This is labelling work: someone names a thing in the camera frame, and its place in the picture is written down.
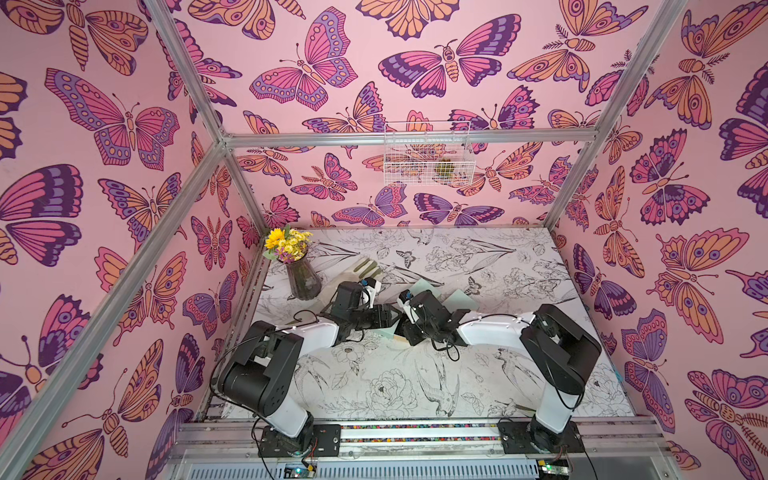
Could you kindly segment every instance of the white wire basket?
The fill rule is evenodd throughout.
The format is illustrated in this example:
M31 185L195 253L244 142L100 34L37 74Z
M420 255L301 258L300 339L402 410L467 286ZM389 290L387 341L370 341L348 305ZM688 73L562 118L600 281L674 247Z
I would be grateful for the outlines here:
M386 185L398 181L405 185L464 187L472 182L475 154L466 132L419 131L413 127L422 122L389 124L401 132L405 125L412 134L407 138L389 131L384 134L382 169Z

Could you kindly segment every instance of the pink butterfly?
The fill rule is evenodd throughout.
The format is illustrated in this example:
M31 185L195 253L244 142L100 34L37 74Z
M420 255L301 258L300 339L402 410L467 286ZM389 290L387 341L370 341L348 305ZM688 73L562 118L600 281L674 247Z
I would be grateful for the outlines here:
M405 51L382 60L379 70L390 81L405 88L421 78L411 90L414 98L442 97L445 95L446 73L451 81L458 81L461 69L472 87L477 87L483 78L499 73L502 69L499 60L473 55L506 55L518 37L518 31L520 15L504 15L477 27L462 40L456 51L450 47L455 40L435 46L442 47L442 55L431 51Z
M268 70L257 77L250 91L259 100L272 98L284 104L297 100L317 111L328 101L328 92L322 87L326 82L341 88L357 78L346 58L342 55L349 47L344 33L346 15L334 7L322 12L310 25L304 41L304 58L296 63L298 68L280 67ZM296 44L296 56L299 44Z
M352 174L339 164L339 158L336 155L326 154L325 168L328 178L323 175L322 170L313 165L312 169L317 177L302 176L302 178L308 182L319 183L298 185L291 188L290 191L299 195L312 195L319 200L330 196L331 200L341 201L344 200L342 194L345 194L347 190L357 190L357 184L349 179Z
M134 117L125 107L118 110L117 105L92 84L55 68L48 69L45 87L64 102L73 122L96 132L94 140L104 165L127 165L131 151L138 149L145 167L163 170L163 147L173 144L174 133L179 129L179 119L174 112L149 107Z
M216 228L214 228L210 217L208 217L207 229L197 217L192 216L191 221L192 231L197 235L197 251L200 255L205 256L205 267L211 270L218 263L220 268L224 268L224 261L226 260L224 254L230 251L232 220L224 224L223 229L221 228L221 219L218 219Z
M261 205L264 211L264 221L269 228L282 228L287 223L298 221L301 217L295 208L291 208L285 195L278 195L270 201L268 210L264 204Z
M190 33L187 24L181 20L176 20L175 22L176 29L179 31L181 40L187 47L187 53L189 53L190 58L192 58L192 62L197 69L197 73L200 75L200 81L203 84L203 88L208 94L210 101L215 104L230 105L231 107L236 107L237 103L235 103L234 100L227 97L217 89L211 87L211 85L216 84L216 82L214 79L209 78L209 76L219 78L240 78L243 76L243 74L237 70L233 70L232 68L227 67L220 61L213 60L212 58L203 58L203 51L200 49L197 41ZM168 49L165 47L163 39L160 38L159 32L157 33L157 40L160 41L160 45L163 48L163 53L165 53L165 58L168 61L168 66L171 69L170 76L168 77L168 100L174 100L179 96L179 93L182 90L184 90L184 96L186 97L188 95L187 86L184 84L184 80L182 80L181 75L179 75L176 63L170 56ZM192 102L192 97L190 97L190 119L192 120L192 123L194 123L196 117L197 107Z
M568 215L568 218L576 222L583 231L587 231L587 228L589 228L589 216L587 215L587 208L584 206L584 202L587 201L589 195L584 194L587 193L587 190L589 190L589 187L592 186L597 178L597 167L588 170L584 179L581 180L581 184L576 189L576 193L571 198L571 201L565 206L565 214Z
M567 157L558 157L554 161L552 167L549 170L549 180L542 180L539 177L541 185L534 185L532 187L518 188L509 192L509 198L519 198L521 201L529 201L534 205L549 205L554 202L554 196L560 191L560 187L563 186L565 178L568 176L568 172L571 171L571 164L568 163Z

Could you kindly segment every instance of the butterfly illustration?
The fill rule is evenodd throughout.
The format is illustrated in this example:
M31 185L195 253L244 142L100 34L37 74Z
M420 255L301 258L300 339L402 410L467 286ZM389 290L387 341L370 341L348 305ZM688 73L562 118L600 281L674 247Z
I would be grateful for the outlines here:
M621 285L603 280L605 273L595 267L589 253L578 243L574 244L574 280L579 292L584 295L588 290L594 297L594 310L603 314L606 320L629 315L637 308L637 303Z
M241 252L237 252L237 266L238 270L240 270L240 285L245 286L248 273L250 273L250 263L245 260L245 257L243 257Z
M614 338L614 334L611 332L611 335L607 336L604 333L601 333L600 340L603 342L603 346L605 346L605 351L608 352L608 355L613 355L616 351L616 345L618 345Z
M464 289L464 293L467 295L479 295L482 285L477 283L471 276L467 279L468 286Z
M603 147L603 153L608 149L611 152L608 154L608 164L613 165L619 161L622 152L630 151L635 148L640 142L643 141L643 134L639 131L623 131L623 129L629 128L628 125L621 126L621 118L612 127L608 139L605 141L605 147Z
M591 170L587 170L587 173L584 174L584 178L581 179L581 183L576 188L576 192L571 198L571 201L565 206L565 214L568 215L568 218L576 222L584 232L589 228L589 216L587 215L587 208L584 205L584 202L589 203L589 195L584 194L587 193L587 190L589 190L589 187L592 186L597 178L597 166L593 167Z
M382 60L379 70L390 81L404 88L416 81L411 90L414 98L427 95L442 97L445 95L446 72L451 81L458 81L458 71L461 70L472 87L477 87L483 78L499 73L502 69L499 60L479 55L506 55L518 37L518 31L520 15L504 15L477 27L455 51L450 47L455 39L446 45L435 46L442 48L442 55L432 51L405 51Z
M128 262L107 247L99 247L98 257L94 260L98 266L96 276L101 280L101 289L109 292L120 278ZM153 276L139 287L131 303L128 304L128 310L123 314L118 324L120 333L112 345L118 346L123 334L132 332L133 329L141 326L148 316L153 322L168 323L173 329L174 324L170 321L170 316L176 310L176 294L179 293L186 272L187 255L185 252L179 252L168 260L159 274L157 274L157 265L155 265ZM155 276L157 279L153 285L152 280Z
M717 316L696 285L701 286L699 279L702 276L715 276L703 275L700 273L702 270L720 265L731 258L749 238L748 233L740 232L737 228L719 228L714 232L707 230L693 235L690 240L679 236L666 242L657 233L656 239L661 242L661 261L667 271L659 273L655 288L645 293L651 295L656 292L667 306L675 305L685 323L694 332L704 335L708 342L723 343L723 330Z
M27 98L27 82L0 71L0 96L0 115L17 111ZM16 158L16 148L23 144L21 133L13 118L0 117L0 160Z
M194 63L197 74L200 75L200 82L203 85L203 89L208 94L208 99L215 104L236 107L237 103L235 103L234 100L227 97L216 88L211 87L211 85L216 84L216 81L211 77L240 78L243 76L243 74L231 67L227 67L220 61L213 60L212 58L204 58L203 50L200 48L200 46L197 44L197 41L190 33L187 24L181 20L174 21L176 22L176 29L178 30L179 35L181 35L181 40L184 43L184 46L187 47L187 53ZM165 53L165 58L168 61L168 66L170 67L170 75L168 76L168 100L176 99L176 97L178 97L179 93L182 91L184 91L185 97L188 96L189 93L187 92L187 86L184 84L184 80L181 78L181 74L179 74L179 69L176 66L176 62L174 62L173 58L168 52L168 49L165 46L165 43L163 42L163 39L160 37L160 32L157 32L157 40L160 41L160 46L163 48L163 53ZM192 123L195 122L196 118L197 106L192 101L192 97L190 97L190 120Z
M626 382L638 392L642 392L645 407L656 416L661 429L674 433L672 401L664 384L659 380L660 365L654 363L664 353L664 347L667 345L667 317L652 309L647 317L640 318L636 329L621 330L621 343L633 357L632 361L624 364Z
M420 212L422 220L427 220L433 225L440 224L443 220L454 222L457 227L474 227L480 223L486 223L504 214L498 207L466 207L466 204L451 204L443 197L432 194L416 194L413 203Z
M701 466L699 459L691 455L690 452L681 447L680 444L667 440L667 447L669 447L680 470L694 470Z
M82 2L73 1L65 5L62 1L48 0L0 2L0 8L11 22L37 35L50 35L58 30L66 10L67 19L72 23L68 29L72 53L82 71L88 63L89 42L84 30L87 28L93 44L109 66L123 75L133 74L136 59L128 52L136 51L147 39L149 28L144 20L118 10L85 14L80 9L81 5Z
M485 120L478 114L467 110L451 110L448 121L453 122L451 130L496 130L499 128L511 130L515 128L533 128L533 114L539 104L531 98L530 89L520 85L507 97L502 109L496 117L496 108L493 106L493 115L488 115L484 108L480 111L488 118ZM472 144L472 150L478 154L486 149L487 144Z
M80 214L83 180L73 165L39 168L16 180L0 196L0 260L18 263L14 241L45 266L55 266L65 247L75 245L82 234L69 222L42 217L74 218Z
M149 237L152 228L165 215L170 202L179 194L181 174L177 172L166 178L160 185L157 196L154 195L154 188L151 194L146 189L142 189L147 194L144 196L117 180L101 178L98 183L112 203L115 213L123 220L128 220L128 230L134 239L134 252L136 252Z
M204 256L205 267L210 270L214 265L224 268L227 258L224 254L230 251L230 235L232 234L232 220L221 227L221 219L216 222L216 228L208 217L208 228L194 215L190 218L192 231L197 235L197 251Z
M249 112L243 112L250 130L256 135L278 134L280 130L277 126L266 118ZM286 185L291 185L290 172L277 161L287 161L285 154L302 154L312 150L314 147L258 147L248 150L251 155L243 155L237 158L237 162L246 172L260 171L265 175L282 177Z
M723 152L720 154L721 160L731 161L754 154L745 165L747 170L768 165L768 130L760 126L768 127L768 112L765 109L767 101L768 63L755 72L736 105L737 112L757 120L760 124L741 118L729 118L724 121L720 125L720 137L725 140ZM763 218L768 218L766 185L768 168L762 169L744 182L737 191L739 197L748 198L756 204L755 211Z
M376 199L369 200L367 205L358 204L358 207L343 208L331 215L337 222L351 224L361 223L367 227L381 227L384 224L384 216L399 218L408 212L402 205L406 199L406 186L401 182L389 184L376 195Z
M395 253L400 255L402 257L402 262L406 265L406 268L411 268L411 263L413 263L416 260L416 257L413 256L413 251L402 251L402 250L395 250Z
M420 38L424 27L435 20L451 19L459 0L362 0L355 7L366 17L387 18L387 30L403 40Z
M264 221L269 228L283 228L288 223L298 221L301 216L295 208L291 208L285 195L273 197L269 210L261 204L264 212Z
M154 441L152 453L147 464L145 480L155 480L168 463L170 450L176 445L176 435L181 424L190 422L194 417L194 411L185 408L192 403L192 392L199 389L205 383L203 370L205 369L205 357L200 356L200 347L194 337L187 333L181 339L179 354L176 358L176 395L170 392L170 403L166 409L173 407L170 415L160 428L157 440Z
M584 117L584 115L581 114L581 112L577 111L576 115L578 115L581 120L577 120L576 117L569 114L565 110L558 110L555 109L551 112L549 112L549 115L547 116L547 119L549 120L549 125L552 128L594 128L595 125L598 124L598 120L600 120L600 110L593 111L587 117ZM565 143L564 141L553 141L553 145L561 145Z
M163 340L153 343L144 354L134 374L125 387L125 392L113 411L114 399L100 416L84 414L61 424L66 428L75 420L91 417L101 420L103 426L81 433L63 442L39 452L32 458L22 478L94 478L104 456L104 437L109 435L109 444L115 453L128 457L128 435L120 420L125 422L141 422L154 413L160 405L161 386L157 384L160 375L160 364L163 359ZM117 384L128 371L124 369Z
M331 197L331 200L342 201L347 190L357 190L357 184L350 180L352 174L346 168L341 166L339 158L331 153L326 154L324 167L325 175L318 167L312 166L316 177L302 178L308 182L318 182L314 184L297 185L290 191L299 195L312 195L318 200Z
M296 0L274 0L288 13L306 19L301 5ZM238 26L243 25L243 35L254 40L267 40L275 31L275 14L270 0L246 0L245 2L223 2L222 0L193 0L187 8L192 17L203 22Z
M712 58L706 64L696 58L681 61L677 67L692 75L673 78L662 84L650 94L644 107L648 108L656 100L662 100L668 110L677 107L677 116L685 123L702 130L708 129L712 124L712 107L704 83L697 74L701 73L707 83L713 84L715 77L707 67L713 67L728 58L730 54L727 52L718 54L746 37L767 18L768 2L739 5L722 22L718 15L713 15L704 19L701 25L692 25L690 10L685 12L680 32L683 46L701 60Z
M466 187L460 187L457 193L465 197L478 194L485 185L486 178L488 178L488 183L491 184L494 190L497 192L502 191L502 181L499 180L499 177L508 178L509 180L522 180L526 178L533 171L531 163L540 149L540 141L528 142L506 157L498 167L493 168L493 164L496 162L496 158L498 158L498 155L496 155L490 167L483 169L482 173L475 172L472 175L472 182Z
M346 15L334 7L328 7L310 25L304 42L304 58L294 67L279 67L257 77L250 91L259 100L272 98L284 104L296 100L318 111L328 101L328 92L322 85L347 86L357 78L346 58L342 55L349 47L344 33ZM299 56L296 44L296 56Z
M381 113L383 108L384 104L379 98L376 86L369 81L357 94L351 114L347 108L345 114L339 113L344 118L310 118L303 121L302 125L318 134L393 131L392 128L387 127L386 119Z
M554 195L560 191L563 182L571 171L571 164L567 157L558 157L549 169L549 180L542 180L539 177L541 185L533 187L518 188L509 192L509 198L519 198L521 201L529 201L534 205L549 205L554 202Z
M317 228L336 228L336 225L331 225L331 221L325 218L322 214L318 214L312 210L312 226Z
M630 176L633 183L653 182L643 190L643 195L653 194L640 208L640 216L645 223L658 225L669 218L682 225L691 214L701 213L710 201L709 195L698 188L669 183L688 177L672 178L677 168L683 166L684 162L680 162L672 170L683 151L686 136L686 130L672 130L666 137L654 138L650 152L635 161L632 167Z
M127 165L131 151L138 149L145 167L163 170L163 147L173 144L174 133L179 129L174 112L149 107L134 117L133 108L138 103L130 111L125 106L120 110L92 84L54 68L48 69L45 87L64 102L73 122L95 131L94 141L104 165Z
M40 392L43 385L48 381L47 376L54 372L90 318L90 313L83 313L80 310L80 300L73 300L71 296L59 295L51 308L48 309L40 329L37 363L32 363L26 336L22 336L22 342L27 347L26 363L15 363L4 356L0 356L0 360L9 365L24 368L25 378L35 387L36 392ZM104 356L99 354L85 378L80 382L78 387L80 390L86 389L90 384L99 380L99 372L103 368L101 365L102 358ZM24 415L30 403L29 388L21 376L0 372L0 445L5 442L6 437Z
M526 61L511 69L507 76L525 81L542 81L553 77L554 81L567 81L571 78L578 80L578 90L583 92L589 85L589 67L573 51L583 52L594 50L595 44L586 38L608 35L632 25L648 10L647 6L640 7L629 15L619 15L616 7L610 2L598 6L598 0L560 0L560 11L568 30L574 35L568 37L568 31L562 25L556 25L555 31L559 40L544 45L544 50L550 51Z
M637 278L645 276L645 267L637 255L634 247L619 229L627 230L619 217L621 210L621 200L624 197L624 167L619 166L611 178L611 182L605 188L605 194L600 192L594 203L594 211L603 220L603 223L595 231L595 235L608 235L603 245L603 260L610 266L616 266L616 263L627 272L635 275ZM629 211L629 198L627 198L627 209L624 215Z
M764 453L765 444L750 426L765 427L765 415L734 409L756 409L768 403L768 379L760 375L742 379L721 369L712 371L711 380L697 371L688 372L688 379L700 392L694 390L698 402L685 399L685 406L696 420L707 423L707 438L733 459L744 478L762 480L760 464L736 427L740 426L746 440Z
M219 293L196 293L184 301L182 313L192 320L193 325L203 326L205 338L209 339L215 332L219 321L225 324L232 318L232 299L237 289L237 272L232 271L224 282L219 285Z
M243 232L243 245L246 248L251 248L255 243L261 241L261 235L259 235L259 229L256 228L256 224L247 218L240 215L237 218L237 226L240 231Z

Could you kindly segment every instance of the purple butterfly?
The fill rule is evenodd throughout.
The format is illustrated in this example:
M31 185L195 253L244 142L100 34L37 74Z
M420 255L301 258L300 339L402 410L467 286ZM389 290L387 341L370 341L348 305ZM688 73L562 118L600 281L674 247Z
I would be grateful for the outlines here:
M207 293L196 293L184 301L182 314L192 320L193 325L203 324L203 333L208 340L215 332L217 321L222 324L232 318L232 299L237 289L237 271L232 271L224 283L220 285L219 293L214 296Z
M442 97L445 95L445 74L451 81L458 81L461 69L464 78L472 87L477 87L483 78L495 75L502 69L502 63L494 58L468 55L504 56L520 31L520 15L510 14L480 25L462 40L456 51L447 45L442 47L442 55L432 51L405 51L385 58L379 63L382 75L401 87L409 87L414 81L411 93L415 98L427 95Z
M513 190L509 192L509 198L517 197L521 201L530 201L534 205L549 205L554 202L555 194L560 191L560 187L563 186L568 172L571 171L572 165L568 163L568 158L570 157L570 155L558 157L554 161L549 169L549 180L543 180L540 176L539 181L541 185Z
M204 383L203 369L205 357L200 356L200 348L191 334L184 335L179 347L179 355L176 358L176 391L174 396L171 391L168 408L174 407L165 423L160 428L157 440L154 441L145 480L155 480L168 462L170 450L176 444L176 435L183 423L190 422L194 412L184 408L192 403L193 396L190 392L199 389Z
M352 65L342 56L349 47L349 39L344 33L345 19L346 15L334 7L322 12L306 33L306 61L299 59L298 68L280 67L265 71L251 84L251 93L259 100L272 98L281 104L295 99L318 111L328 101L328 92L320 83L328 82L341 88L357 78Z
M445 198L432 194L416 194L413 197L413 203L416 204L416 208L420 212L425 212L419 215L419 218L428 220L433 225L437 225L447 218L448 222L455 220L454 225L457 227L474 227L478 222L489 222L504 214L504 211L498 207L464 208L466 204L456 202L454 202L454 206Z
M384 216L400 218L408 212L402 205L406 199L406 186L401 182L389 184L376 195L376 200L368 205L358 204L359 207L343 208L331 215L338 222L360 223L368 227L381 227Z
M0 260L9 265L18 263L13 239L38 262L55 266L61 251L80 240L80 229L72 223L41 217L79 215L82 186L78 169L60 164L37 169L8 187L0 197L0 220L27 221L7 223L5 230L0 228Z
M606 320L618 316L629 315L637 308L637 303L623 287L609 280L603 280L604 273L592 263L584 248L578 243L574 244L574 269L580 270L574 273L574 280L582 295L587 290L594 296L594 309L603 314Z
M656 309L637 322L636 329L621 330L624 349L634 358L624 364L624 378L643 393L645 406L651 410L665 432L674 433L674 410L667 389L659 380L659 359L667 345L667 317Z
M736 409L756 409L768 403L768 379L760 375L745 379L724 370L713 370L712 380L704 372L688 372L688 379L701 392L694 395L701 403L685 399L685 406L699 422L707 422L705 432L717 448L730 455L733 463L748 480L763 480L763 473L750 446L736 429L739 425L747 440L760 452L765 446L748 426L763 426L760 413L736 412Z
M736 111L768 127L768 63L755 72L754 78L746 85L746 90L737 103ZM745 155L752 155L746 163L747 169L759 168L768 164L768 130L751 121L729 118L720 125L720 136L725 140L720 159L731 161ZM768 218L768 168L764 168L744 182L737 193L739 197L752 200L755 211L763 218Z
M312 169L317 174L317 177L305 177L302 178L308 182L319 182L318 184L304 184L291 188L290 191L299 195L312 195L313 197L323 200L331 197L331 200L342 201L347 190L357 190L357 184L351 181L349 178L352 174L346 168L343 168L339 163L339 158L334 154L326 154L326 175L323 175L323 171L318 167L312 166Z

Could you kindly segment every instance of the table surface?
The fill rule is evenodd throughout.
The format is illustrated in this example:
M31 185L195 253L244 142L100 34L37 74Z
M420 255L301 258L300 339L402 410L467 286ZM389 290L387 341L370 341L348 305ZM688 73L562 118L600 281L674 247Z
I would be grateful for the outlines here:
M310 261L327 282L368 257L384 269L377 303L424 278L443 294L463 290L483 313L524 313L555 303L598 338L549 232L543 228L313 230ZM291 297L284 265L273 262L256 319L285 325L312 305ZM351 339L359 339L354 333ZM411 347L375 330L299 360L290 395L316 419L433 419L523 416L545 381L528 354L497 346L459 347L458 362L430 342ZM633 410L605 351L575 416ZM227 418L250 418L227 407Z

